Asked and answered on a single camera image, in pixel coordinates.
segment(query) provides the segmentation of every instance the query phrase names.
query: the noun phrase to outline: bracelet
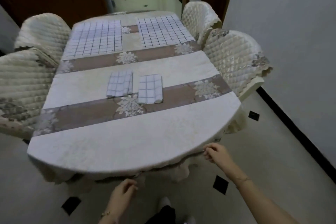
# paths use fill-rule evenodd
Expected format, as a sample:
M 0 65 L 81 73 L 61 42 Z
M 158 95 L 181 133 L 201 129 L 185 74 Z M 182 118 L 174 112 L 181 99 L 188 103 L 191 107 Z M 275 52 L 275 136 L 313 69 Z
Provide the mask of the bracelet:
M 246 177 L 245 179 L 240 179 L 237 178 L 238 180 L 241 180 L 241 182 L 239 183 L 239 185 L 236 185 L 236 188 L 239 190 L 239 187 L 246 181 L 251 180 L 249 177 Z
M 100 218 L 103 218 L 105 215 L 107 216 L 107 215 L 109 215 L 110 214 L 110 212 L 108 211 L 108 212 L 106 212 L 106 213 L 102 213 L 101 214 L 101 216 L 100 216 Z

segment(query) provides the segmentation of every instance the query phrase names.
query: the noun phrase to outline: forearm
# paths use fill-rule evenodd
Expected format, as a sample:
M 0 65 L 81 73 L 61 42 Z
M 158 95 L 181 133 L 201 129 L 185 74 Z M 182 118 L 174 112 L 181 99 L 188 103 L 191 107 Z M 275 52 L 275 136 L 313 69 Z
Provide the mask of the forearm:
M 230 176 L 258 224 L 298 224 L 286 211 L 265 197 L 238 166 Z

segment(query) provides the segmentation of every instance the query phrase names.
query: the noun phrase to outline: folded napkin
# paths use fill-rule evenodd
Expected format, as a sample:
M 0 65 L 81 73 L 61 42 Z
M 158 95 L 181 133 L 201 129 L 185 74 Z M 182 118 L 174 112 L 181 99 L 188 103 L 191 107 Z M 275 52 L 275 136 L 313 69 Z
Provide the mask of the folded napkin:
M 132 94 L 133 91 L 133 72 L 132 70 L 124 70 L 113 72 L 107 86 L 106 96 L 121 97 Z
M 163 101 L 162 76 L 151 74 L 140 77 L 138 103 L 154 104 Z

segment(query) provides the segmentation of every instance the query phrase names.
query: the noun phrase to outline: dining table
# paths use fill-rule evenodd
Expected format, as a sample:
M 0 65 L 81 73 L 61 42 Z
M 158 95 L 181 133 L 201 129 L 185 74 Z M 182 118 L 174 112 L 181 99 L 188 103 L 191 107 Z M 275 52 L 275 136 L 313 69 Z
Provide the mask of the dining table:
M 108 97 L 122 71 L 130 92 Z M 162 101 L 140 103 L 142 77 L 156 87 L 154 75 Z M 240 106 L 175 13 L 90 18 L 72 28 L 27 153 L 48 181 L 136 177 L 202 154 Z

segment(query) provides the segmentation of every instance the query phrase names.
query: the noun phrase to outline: white sneaker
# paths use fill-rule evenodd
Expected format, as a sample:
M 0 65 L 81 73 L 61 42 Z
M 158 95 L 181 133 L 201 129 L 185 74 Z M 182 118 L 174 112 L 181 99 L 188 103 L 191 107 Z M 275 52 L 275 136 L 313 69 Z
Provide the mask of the white sneaker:
M 171 206 L 170 200 L 167 197 L 163 197 L 160 199 L 159 203 L 157 204 L 157 212 L 160 212 L 163 207 L 166 205 Z
M 184 221 L 185 224 L 196 224 L 196 220 L 193 216 L 188 216 L 187 219 Z

